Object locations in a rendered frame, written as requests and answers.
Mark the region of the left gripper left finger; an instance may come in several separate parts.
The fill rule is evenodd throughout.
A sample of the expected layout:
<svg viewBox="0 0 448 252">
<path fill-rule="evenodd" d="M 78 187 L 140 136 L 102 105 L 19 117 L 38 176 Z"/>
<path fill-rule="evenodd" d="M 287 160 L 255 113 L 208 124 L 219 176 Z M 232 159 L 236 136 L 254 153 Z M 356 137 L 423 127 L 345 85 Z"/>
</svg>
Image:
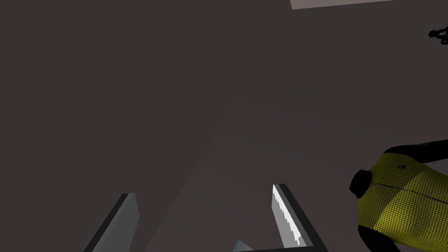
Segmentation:
<svg viewBox="0 0 448 252">
<path fill-rule="evenodd" d="M 135 194 L 122 194 L 83 252 L 129 252 L 139 216 Z"/>
</svg>

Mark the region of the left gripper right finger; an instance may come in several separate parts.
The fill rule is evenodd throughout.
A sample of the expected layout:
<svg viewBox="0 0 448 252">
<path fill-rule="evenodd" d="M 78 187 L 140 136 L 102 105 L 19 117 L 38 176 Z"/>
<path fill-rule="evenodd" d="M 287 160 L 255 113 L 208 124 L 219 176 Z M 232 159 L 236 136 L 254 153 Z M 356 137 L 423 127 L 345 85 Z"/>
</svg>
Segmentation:
<svg viewBox="0 0 448 252">
<path fill-rule="evenodd" d="M 278 252 L 329 252 L 285 184 L 273 185 L 271 208 L 283 244 Z"/>
</svg>

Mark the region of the yellow and black round object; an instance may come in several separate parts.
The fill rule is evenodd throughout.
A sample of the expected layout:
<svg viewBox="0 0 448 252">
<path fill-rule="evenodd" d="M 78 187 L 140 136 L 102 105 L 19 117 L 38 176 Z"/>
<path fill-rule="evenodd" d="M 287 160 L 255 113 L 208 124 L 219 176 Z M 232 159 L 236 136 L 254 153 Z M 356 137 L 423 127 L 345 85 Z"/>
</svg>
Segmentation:
<svg viewBox="0 0 448 252">
<path fill-rule="evenodd" d="M 350 184 L 358 233 L 370 252 L 401 252 L 398 244 L 448 252 L 448 175 L 428 163 L 448 159 L 448 140 L 386 150 Z"/>
</svg>

